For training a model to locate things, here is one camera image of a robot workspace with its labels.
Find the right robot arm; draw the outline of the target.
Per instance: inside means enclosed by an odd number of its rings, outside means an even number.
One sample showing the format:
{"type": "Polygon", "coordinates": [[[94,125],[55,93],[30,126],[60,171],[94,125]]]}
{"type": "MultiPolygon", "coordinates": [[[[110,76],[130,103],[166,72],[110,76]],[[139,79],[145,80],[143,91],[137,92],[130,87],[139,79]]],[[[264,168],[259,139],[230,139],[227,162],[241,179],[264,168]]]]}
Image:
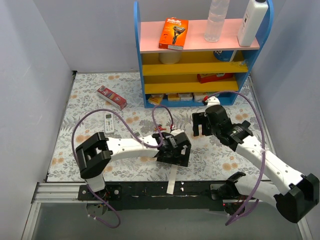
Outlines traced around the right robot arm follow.
{"type": "Polygon", "coordinates": [[[225,146],[263,170],[272,184],[262,182],[253,194],[276,207],[289,222],[298,223],[320,201],[320,180],[312,173],[305,175],[264,150],[250,123],[232,123],[221,105],[211,105],[204,112],[193,113],[193,134],[214,135],[225,146]]]}

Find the white slim battery cover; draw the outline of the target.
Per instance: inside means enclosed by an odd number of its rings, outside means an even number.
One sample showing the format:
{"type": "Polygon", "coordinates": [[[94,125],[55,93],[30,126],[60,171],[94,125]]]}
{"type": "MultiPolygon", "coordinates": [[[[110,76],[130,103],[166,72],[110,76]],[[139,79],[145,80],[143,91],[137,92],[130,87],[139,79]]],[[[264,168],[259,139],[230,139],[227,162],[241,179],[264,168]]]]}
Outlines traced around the white slim battery cover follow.
{"type": "Polygon", "coordinates": [[[176,176],[177,176],[177,169],[174,166],[172,166],[170,170],[167,190],[166,190],[166,193],[169,195],[172,195],[174,193],[176,176]]]}

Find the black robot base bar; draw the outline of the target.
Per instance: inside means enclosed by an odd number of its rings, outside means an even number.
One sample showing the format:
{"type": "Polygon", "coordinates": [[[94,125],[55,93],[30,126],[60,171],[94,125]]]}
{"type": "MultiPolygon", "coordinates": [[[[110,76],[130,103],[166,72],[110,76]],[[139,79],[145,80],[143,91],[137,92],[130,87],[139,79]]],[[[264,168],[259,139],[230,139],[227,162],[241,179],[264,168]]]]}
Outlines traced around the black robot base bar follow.
{"type": "Polygon", "coordinates": [[[233,214],[245,201],[227,187],[226,181],[176,181],[173,194],[167,193],[166,181],[106,182],[105,189],[92,194],[84,184],[77,200],[92,203],[102,198],[115,210],[209,210],[233,214]]]}

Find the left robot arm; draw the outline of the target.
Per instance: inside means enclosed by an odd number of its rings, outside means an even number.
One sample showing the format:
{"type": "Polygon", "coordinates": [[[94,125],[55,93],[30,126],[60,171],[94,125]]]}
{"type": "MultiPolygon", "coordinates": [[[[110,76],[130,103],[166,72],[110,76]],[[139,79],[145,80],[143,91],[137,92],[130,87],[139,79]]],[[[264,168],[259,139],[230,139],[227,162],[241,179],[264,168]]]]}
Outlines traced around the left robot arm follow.
{"type": "Polygon", "coordinates": [[[97,132],[75,149],[80,177],[95,200],[106,196],[103,170],[109,162],[128,158],[156,158],[158,162],[187,167],[191,142],[181,129],[138,138],[106,137],[97,132]]]}

